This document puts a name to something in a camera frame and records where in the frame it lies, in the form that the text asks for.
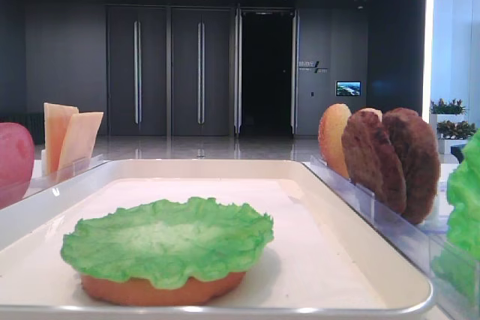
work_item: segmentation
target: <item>red tomato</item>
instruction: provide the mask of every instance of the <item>red tomato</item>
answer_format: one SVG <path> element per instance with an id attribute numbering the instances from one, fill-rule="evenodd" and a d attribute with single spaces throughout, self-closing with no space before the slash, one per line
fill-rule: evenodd
<path id="1" fill-rule="evenodd" d="M 35 146 L 20 124 L 0 123 L 0 209 L 20 201 L 32 179 Z"/>

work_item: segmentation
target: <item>floor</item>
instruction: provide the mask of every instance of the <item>floor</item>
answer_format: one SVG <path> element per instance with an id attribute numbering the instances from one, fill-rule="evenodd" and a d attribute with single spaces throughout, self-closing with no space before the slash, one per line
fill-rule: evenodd
<path id="1" fill-rule="evenodd" d="M 36 159 L 41 158 L 43 145 L 36 147 Z M 318 141 L 284 137 L 234 139 L 228 137 L 154 137 L 101 136 L 94 156 L 105 160 L 120 159 L 276 159 L 310 161 L 320 153 Z M 440 155 L 442 163 L 458 163 L 450 154 Z"/>

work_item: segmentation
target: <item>screen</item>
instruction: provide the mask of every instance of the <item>screen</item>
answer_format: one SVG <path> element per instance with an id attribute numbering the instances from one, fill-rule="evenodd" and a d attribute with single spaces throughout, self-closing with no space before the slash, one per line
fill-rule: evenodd
<path id="1" fill-rule="evenodd" d="M 338 97 L 359 97 L 360 82 L 337 82 Z"/>

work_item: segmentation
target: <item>sign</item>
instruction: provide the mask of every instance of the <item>sign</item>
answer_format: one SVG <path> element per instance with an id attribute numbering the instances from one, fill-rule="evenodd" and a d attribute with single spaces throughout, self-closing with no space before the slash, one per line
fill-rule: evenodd
<path id="1" fill-rule="evenodd" d="M 298 69 L 302 71 L 313 71 L 315 74 L 326 74 L 329 69 L 320 67 L 320 61 L 299 61 Z"/>

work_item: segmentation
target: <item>open doorway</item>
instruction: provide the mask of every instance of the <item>open doorway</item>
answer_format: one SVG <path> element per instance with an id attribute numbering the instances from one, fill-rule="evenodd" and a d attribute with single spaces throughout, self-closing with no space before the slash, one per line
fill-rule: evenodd
<path id="1" fill-rule="evenodd" d="M 240 136 L 292 136 L 293 12 L 244 12 Z"/>

